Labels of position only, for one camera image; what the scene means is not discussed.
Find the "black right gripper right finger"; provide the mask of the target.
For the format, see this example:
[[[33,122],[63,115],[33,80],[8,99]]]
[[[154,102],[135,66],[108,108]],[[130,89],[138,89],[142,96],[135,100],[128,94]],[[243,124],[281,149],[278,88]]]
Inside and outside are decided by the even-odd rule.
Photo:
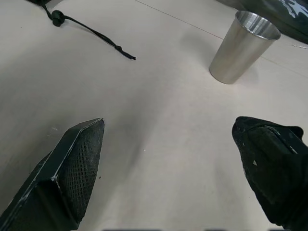
[[[245,177],[268,220],[308,229],[308,147],[298,126],[239,116],[232,127]]]

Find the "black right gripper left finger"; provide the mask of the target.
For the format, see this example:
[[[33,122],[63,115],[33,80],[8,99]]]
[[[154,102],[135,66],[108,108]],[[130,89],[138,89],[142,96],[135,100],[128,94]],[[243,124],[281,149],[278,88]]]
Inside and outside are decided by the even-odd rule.
[[[104,128],[104,119],[96,118],[68,129],[4,210],[0,229],[77,230],[96,181]]]

